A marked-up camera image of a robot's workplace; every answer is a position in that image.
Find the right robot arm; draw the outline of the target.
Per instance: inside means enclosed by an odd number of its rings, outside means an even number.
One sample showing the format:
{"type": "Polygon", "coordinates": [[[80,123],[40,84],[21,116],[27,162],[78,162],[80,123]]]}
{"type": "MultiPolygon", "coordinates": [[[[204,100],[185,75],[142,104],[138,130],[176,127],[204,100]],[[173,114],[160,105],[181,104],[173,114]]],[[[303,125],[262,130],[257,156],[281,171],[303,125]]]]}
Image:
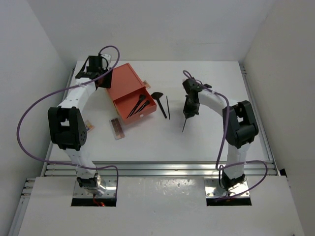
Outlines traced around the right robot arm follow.
{"type": "Polygon", "coordinates": [[[252,105],[247,100],[230,100],[194,78],[185,79],[183,87],[186,92],[183,108],[186,119],[198,115],[200,105],[210,108],[222,117],[223,137],[216,168],[221,171],[221,187],[228,190],[244,181],[247,151],[259,133],[252,105]]]}

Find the orange drawer box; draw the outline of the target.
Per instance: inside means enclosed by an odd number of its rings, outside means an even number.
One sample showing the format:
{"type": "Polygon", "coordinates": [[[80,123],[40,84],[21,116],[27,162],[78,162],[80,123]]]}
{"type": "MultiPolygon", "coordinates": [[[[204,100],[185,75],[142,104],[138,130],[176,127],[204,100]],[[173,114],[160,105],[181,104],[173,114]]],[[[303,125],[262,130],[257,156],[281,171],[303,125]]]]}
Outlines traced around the orange drawer box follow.
{"type": "Polygon", "coordinates": [[[144,88],[145,85],[129,63],[115,67],[112,71],[111,88],[107,89],[112,101],[144,88]]]}

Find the orange top drawer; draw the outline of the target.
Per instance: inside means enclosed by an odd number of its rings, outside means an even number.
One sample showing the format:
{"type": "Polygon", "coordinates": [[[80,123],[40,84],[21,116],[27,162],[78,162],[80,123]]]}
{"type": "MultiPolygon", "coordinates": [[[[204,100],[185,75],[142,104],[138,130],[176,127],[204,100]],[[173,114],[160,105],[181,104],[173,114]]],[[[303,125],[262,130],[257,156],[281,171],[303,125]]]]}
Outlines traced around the orange top drawer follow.
{"type": "Polygon", "coordinates": [[[157,105],[145,87],[113,101],[125,125],[132,124],[155,112],[157,105]]]}

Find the thin black liner brush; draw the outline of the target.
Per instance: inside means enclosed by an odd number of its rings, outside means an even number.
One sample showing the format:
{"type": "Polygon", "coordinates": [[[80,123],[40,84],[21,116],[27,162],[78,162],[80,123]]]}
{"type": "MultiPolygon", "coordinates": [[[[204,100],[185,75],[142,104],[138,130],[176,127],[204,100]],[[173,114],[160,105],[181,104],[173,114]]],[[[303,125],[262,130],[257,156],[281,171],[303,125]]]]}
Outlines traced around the thin black liner brush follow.
{"type": "Polygon", "coordinates": [[[169,118],[169,120],[171,120],[171,116],[170,116],[170,109],[169,109],[169,101],[168,101],[168,96],[166,96],[166,102],[167,102],[167,111],[168,111],[168,118],[169,118]]]}

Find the black fan brush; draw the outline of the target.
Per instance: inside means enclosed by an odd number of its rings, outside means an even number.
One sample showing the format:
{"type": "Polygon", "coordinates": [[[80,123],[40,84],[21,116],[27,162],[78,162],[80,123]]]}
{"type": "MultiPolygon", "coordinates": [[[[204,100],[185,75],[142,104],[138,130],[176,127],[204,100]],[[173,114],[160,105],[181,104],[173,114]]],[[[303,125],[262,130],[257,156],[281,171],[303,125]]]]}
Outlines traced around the black fan brush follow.
{"type": "Polygon", "coordinates": [[[151,94],[152,99],[154,99],[154,100],[158,103],[158,106],[159,106],[160,110],[162,111],[162,114],[163,114],[164,118],[167,118],[167,115],[166,115],[166,113],[165,113],[165,110],[164,110],[164,108],[163,108],[163,105],[162,105],[162,103],[161,103],[161,101],[160,101],[160,98],[161,98],[162,96],[163,96],[163,93],[162,93],[162,92],[153,92],[153,93],[151,94]]]}

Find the black angled powder brush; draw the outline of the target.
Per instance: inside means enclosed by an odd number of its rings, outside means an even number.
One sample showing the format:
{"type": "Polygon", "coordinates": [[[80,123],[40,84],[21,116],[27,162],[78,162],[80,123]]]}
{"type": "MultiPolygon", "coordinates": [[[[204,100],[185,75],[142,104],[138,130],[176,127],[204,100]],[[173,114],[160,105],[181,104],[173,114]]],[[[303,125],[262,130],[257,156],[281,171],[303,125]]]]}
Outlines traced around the black angled powder brush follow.
{"type": "Polygon", "coordinates": [[[132,112],[134,109],[137,109],[138,106],[141,104],[141,102],[142,102],[145,98],[146,98],[146,96],[145,96],[144,94],[139,95],[139,99],[138,99],[136,105],[134,106],[134,108],[131,110],[131,112],[132,112]]]}

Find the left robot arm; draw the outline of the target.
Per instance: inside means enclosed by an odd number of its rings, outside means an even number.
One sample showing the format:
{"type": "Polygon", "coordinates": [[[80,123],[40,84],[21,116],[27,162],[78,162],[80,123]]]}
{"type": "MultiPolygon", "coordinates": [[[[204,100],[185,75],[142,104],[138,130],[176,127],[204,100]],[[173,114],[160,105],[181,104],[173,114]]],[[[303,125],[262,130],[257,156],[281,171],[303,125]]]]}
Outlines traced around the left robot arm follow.
{"type": "Polygon", "coordinates": [[[81,112],[89,97],[98,88],[111,87],[112,72],[98,81],[87,84],[88,81],[106,73],[110,69],[110,61],[111,56],[108,54],[89,56],[75,76],[75,85],[78,87],[72,88],[57,107],[48,110],[52,143],[62,149],[76,167],[79,186],[92,194],[101,191],[101,177],[95,169],[95,164],[83,150],[87,130],[81,112]]]}

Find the black round-head brush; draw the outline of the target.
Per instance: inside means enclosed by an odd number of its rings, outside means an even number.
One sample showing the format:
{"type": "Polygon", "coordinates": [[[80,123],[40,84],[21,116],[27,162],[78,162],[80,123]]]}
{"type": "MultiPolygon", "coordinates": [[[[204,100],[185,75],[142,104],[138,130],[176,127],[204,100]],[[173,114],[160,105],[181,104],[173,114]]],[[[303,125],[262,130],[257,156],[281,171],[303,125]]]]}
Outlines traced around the black round-head brush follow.
{"type": "Polygon", "coordinates": [[[142,111],[147,105],[149,105],[149,103],[150,103],[149,100],[146,100],[138,109],[134,109],[130,113],[130,115],[128,115],[128,117],[132,116],[135,113],[138,113],[138,112],[142,111]]]}

